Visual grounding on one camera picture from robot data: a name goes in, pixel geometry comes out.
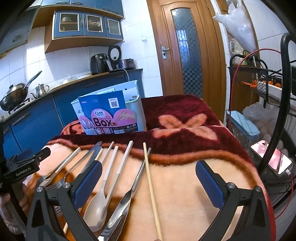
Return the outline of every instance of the wok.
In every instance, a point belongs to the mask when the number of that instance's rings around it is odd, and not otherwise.
[[[28,86],[40,75],[41,72],[42,71],[39,71],[34,77],[32,77],[26,85],[24,83],[20,83],[15,86],[11,85],[9,87],[9,91],[7,91],[3,99],[0,101],[0,107],[2,110],[11,111],[23,103],[28,95]]]

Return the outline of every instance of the smartphone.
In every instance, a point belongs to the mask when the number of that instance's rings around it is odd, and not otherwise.
[[[251,145],[251,149],[262,158],[268,145],[269,143],[266,140],[261,140],[254,145]],[[292,161],[286,155],[281,153],[279,149],[275,149],[268,165],[277,176],[280,176],[292,166]]]

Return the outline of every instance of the red cable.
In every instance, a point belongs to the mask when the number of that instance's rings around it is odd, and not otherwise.
[[[239,69],[239,67],[242,65],[242,63],[249,57],[249,56],[251,56],[252,54],[254,54],[254,53],[257,53],[257,52],[259,52],[259,51],[261,51],[261,50],[271,50],[271,51],[275,51],[275,52],[278,52],[278,53],[281,53],[280,51],[278,51],[278,50],[275,50],[275,49],[269,49],[269,48],[263,48],[263,49],[258,49],[258,50],[255,50],[254,52],[252,52],[252,53],[250,53],[250,54],[248,54],[240,63],[239,63],[239,65],[237,66],[237,68],[236,68],[236,70],[235,70],[235,73],[234,73],[234,75],[233,75],[233,79],[232,79],[232,89],[231,89],[231,92],[230,92],[230,103],[229,103],[229,118],[228,118],[228,124],[227,124],[227,126],[228,126],[228,129],[230,129],[230,124],[231,124],[231,103],[232,103],[232,94],[233,94],[233,87],[234,87],[234,85],[233,85],[233,83],[234,83],[234,81],[235,81],[235,78],[236,78],[236,76],[237,76],[237,71],[238,71],[238,69]]]
[[[288,207],[289,203],[291,202],[292,194],[293,194],[293,186],[294,186],[294,184],[293,184],[293,177],[292,177],[292,174],[290,174],[289,177],[291,178],[291,185],[292,185],[292,187],[291,187],[291,195],[290,195],[289,201],[288,201],[287,205],[285,206],[284,210],[283,210],[278,216],[276,216],[275,219],[277,219],[279,216],[281,216],[281,215],[284,213],[284,211],[285,211],[286,208]]]

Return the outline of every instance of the metal kettle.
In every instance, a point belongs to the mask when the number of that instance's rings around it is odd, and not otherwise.
[[[45,96],[49,92],[49,86],[48,85],[45,85],[44,86],[44,84],[39,84],[35,88],[35,90],[36,90],[36,95],[34,93],[31,93],[31,95],[33,95],[33,97],[35,99],[38,99],[38,98],[40,98],[42,96]]]

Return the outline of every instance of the egg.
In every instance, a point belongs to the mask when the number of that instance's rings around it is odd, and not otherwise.
[[[282,140],[280,140],[277,145],[277,149],[282,150],[283,148],[284,148],[284,144],[283,144]]]
[[[260,135],[261,136],[264,136],[266,134],[268,134],[267,128],[265,126],[261,127],[261,129],[260,129]]]
[[[288,153],[288,150],[287,150],[287,149],[282,149],[281,152],[282,152],[285,156],[289,157],[289,153]]]
[[[265,126],[265,123],[263,121],[258,121],[255,126],[257,126],[258,129],[261,129],[263,126]]]
[[[270,136],[270,134],[266,134],[266,135],[264,135],[264,136],[263,136],[263,140],[266,140],[267,142],[270,142],[270,140],[271,140],[271,136]]]

